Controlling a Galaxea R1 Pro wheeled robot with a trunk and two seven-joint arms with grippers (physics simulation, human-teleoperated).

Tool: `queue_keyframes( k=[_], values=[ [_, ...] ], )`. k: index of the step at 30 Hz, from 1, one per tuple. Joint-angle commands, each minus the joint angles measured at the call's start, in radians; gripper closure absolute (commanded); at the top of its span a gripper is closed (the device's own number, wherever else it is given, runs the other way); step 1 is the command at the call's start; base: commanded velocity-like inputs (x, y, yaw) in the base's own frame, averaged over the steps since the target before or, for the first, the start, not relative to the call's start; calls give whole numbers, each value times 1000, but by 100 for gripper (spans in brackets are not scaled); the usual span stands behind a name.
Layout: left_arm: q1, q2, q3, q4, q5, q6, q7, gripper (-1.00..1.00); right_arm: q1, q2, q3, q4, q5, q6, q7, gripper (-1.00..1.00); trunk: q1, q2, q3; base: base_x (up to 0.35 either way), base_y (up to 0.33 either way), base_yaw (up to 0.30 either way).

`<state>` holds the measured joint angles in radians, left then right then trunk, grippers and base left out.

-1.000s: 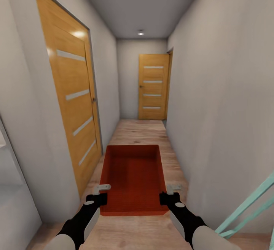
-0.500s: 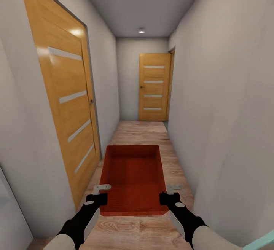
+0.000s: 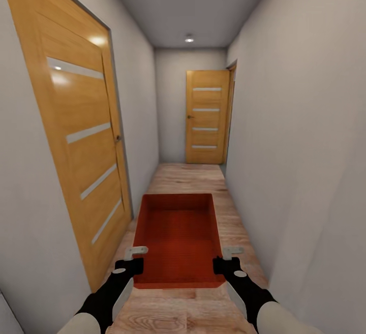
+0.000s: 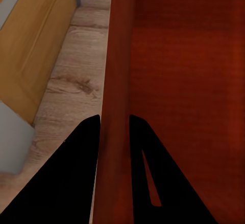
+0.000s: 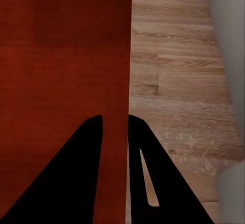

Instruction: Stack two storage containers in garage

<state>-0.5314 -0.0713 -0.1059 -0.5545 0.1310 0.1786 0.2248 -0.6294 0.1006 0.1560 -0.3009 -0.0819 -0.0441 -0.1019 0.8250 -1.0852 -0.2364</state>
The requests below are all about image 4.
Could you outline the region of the storage box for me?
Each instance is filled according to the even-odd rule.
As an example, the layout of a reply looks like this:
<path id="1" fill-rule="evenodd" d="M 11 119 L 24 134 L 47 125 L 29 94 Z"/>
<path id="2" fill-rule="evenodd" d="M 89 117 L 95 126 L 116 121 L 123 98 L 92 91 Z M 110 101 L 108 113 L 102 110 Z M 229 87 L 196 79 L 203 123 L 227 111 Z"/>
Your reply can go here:
<path id="1" fill-rule="evenodd" d="M 111 0 L 92 224 L 134 224 L 130 115 L 218 224 L 245 224 L 245 0 Z"/>

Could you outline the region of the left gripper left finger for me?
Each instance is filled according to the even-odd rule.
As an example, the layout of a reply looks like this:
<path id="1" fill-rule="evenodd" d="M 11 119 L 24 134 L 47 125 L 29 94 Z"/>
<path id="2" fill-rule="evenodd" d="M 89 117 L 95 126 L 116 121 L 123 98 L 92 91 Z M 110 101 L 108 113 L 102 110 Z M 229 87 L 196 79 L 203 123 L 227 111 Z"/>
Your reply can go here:
<path id="1" fill-rule="evenodd" d="M 0 214 L 0 224 L 89 224 L 100 118 L 75 128 Z"/>

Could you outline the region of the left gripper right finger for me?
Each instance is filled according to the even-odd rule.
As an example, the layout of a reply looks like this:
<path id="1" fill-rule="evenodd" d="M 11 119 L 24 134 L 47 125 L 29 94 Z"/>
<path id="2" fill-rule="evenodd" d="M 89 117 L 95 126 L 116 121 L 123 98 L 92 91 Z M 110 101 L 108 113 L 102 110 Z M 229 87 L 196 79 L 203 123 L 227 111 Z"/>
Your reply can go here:
<path id="1" fill-rule="evenodd" d="M 218 224 L 148 122 L 129 116 L 134 224 Z M 142 149 L 161 207 L 151 204 Z"/>

